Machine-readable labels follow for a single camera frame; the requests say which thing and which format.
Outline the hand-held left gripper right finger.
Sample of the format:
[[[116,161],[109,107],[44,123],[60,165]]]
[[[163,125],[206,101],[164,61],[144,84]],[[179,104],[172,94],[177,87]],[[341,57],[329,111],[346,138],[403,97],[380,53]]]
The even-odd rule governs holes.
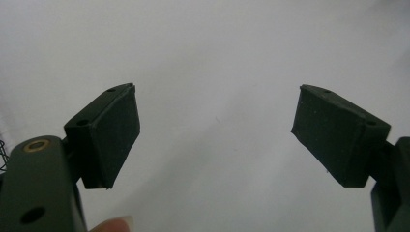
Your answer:
[[[291,132],[345,188],[362,188],[391,126],[338,94],[302,85]]]

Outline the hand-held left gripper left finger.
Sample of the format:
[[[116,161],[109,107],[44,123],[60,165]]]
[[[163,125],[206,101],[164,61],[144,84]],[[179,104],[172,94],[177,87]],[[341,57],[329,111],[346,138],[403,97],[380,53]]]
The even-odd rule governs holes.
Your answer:
[[[110,189],[140,133],[135,86],[112,87],[64,126],[88,189]]]

